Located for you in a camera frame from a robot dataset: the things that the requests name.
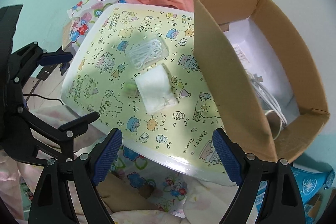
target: open cardboard box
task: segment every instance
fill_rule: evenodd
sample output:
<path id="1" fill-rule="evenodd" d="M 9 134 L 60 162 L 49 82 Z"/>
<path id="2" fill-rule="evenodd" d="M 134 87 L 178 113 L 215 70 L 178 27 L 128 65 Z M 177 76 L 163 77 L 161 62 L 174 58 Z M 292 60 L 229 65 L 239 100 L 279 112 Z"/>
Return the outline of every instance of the open cardboard box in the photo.
<path id="1" fill-rule="evenodd" d="M 221 26 L 250 17 L 274 49 L 300 111 L 273 141 L 246 72 Z M 261 160 L 294 161 L 329 119 L 320 75 L 290 20 L 272 0 L 194 0 L 194 56 L 226 133 Z"/>

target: blue textured pad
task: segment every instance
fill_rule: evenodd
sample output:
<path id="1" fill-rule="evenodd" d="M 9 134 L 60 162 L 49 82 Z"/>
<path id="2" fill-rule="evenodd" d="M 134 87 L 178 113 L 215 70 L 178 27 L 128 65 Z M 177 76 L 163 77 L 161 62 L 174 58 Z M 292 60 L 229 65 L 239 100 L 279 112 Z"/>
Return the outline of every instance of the blue textured pad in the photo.
<path id="1" fill-rule="evenodd" d="M 94 165 L 94 172 L 91 181 L 95 186 L 105 179 L 111 168 L 112 162 L 117 159 L 117 153 L 121 147 L 122 142 L 123 136 L 121 131 L 118 129 Z"/>
<path id="2" fill-rule="evenodd" d="M 212 143 L 230 180 L 241 186 L 243 183 L 241 166 L 218 130 L 212 134 Z"/>

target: plastic bag of white cord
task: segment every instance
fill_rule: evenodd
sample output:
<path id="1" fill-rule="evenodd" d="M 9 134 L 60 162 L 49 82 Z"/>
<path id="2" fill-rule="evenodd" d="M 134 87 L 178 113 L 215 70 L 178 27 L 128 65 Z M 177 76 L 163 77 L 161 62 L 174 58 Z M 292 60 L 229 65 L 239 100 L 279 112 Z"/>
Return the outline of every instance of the plastic bag of white cord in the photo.
<path id="1" fill-rule="evenodd" d="M 167 46 L 158 36 L 147 38 L 126 52 L 130 64 L 138 71 L 154 65 L 168 55 Z"/>

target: black cable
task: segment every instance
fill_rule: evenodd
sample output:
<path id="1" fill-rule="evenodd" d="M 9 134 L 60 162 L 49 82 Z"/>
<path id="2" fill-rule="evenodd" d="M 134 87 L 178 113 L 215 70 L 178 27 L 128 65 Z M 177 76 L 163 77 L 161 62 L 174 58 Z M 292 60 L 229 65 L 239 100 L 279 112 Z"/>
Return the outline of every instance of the black cable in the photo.
<path id="1" fill-rule="evenodd" d="M 40 98 L 45 99 L 45 100 L 60 101 L 61 104 L 64 105 L 63 102 L 60 99 L 57 99 L 57 98 L 47 98 L 47 97 L 43 97 L 43 96 L 38 95 L 38 94 L 24 94 L 23 96 L 37 96 L 37 97 L 40 97 Z"/>

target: white string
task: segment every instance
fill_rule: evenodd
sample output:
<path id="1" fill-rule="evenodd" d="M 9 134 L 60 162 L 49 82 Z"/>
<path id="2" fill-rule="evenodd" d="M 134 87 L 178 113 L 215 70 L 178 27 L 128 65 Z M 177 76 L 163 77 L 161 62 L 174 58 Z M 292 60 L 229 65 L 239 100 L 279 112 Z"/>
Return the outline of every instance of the white string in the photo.
<path id="1" fill-rule="evenodd" d="M 155 39 L 139 44 L 129 50 L 128 55 L 136 69 L 141 69 L 147 63 L 161 58 L 162 42 Z"/>
<path id="2" fill-rule="evenodd" d="M 249 75 L 251 79 L 252 86 L 255 92 L 267 104 L 267 106 L 279 116 L 279 118 L 282 121 L 283 127 L 285 128 L 287 126 L 287 120 L 281 111 L 281 107 L 278 101 L 275 99 L 275 97 L 268 91 L 268 89 L 263 84 L 259 83 L 257 80 L 254 79 L 251 73 L 247 72 L 247 74 Z"/>

